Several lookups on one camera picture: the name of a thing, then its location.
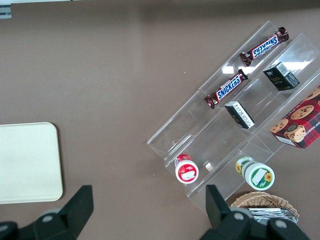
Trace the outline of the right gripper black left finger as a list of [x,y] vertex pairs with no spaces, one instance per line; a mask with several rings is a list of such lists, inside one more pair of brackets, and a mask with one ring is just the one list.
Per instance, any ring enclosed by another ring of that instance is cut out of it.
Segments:
[[83,185],[59,211],[49,211],[29,225],[0,223],[2,240],[76,240],[94,210],[93,188]]

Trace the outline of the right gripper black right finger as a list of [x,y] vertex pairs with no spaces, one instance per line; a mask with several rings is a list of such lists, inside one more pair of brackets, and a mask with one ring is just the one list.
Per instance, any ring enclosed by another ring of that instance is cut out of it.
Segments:
[[230,210],[217,187],[206,186],[205,207],[211,228],[202,240],[308,240],[294,222],[274,218],[263,225],[248,214]]

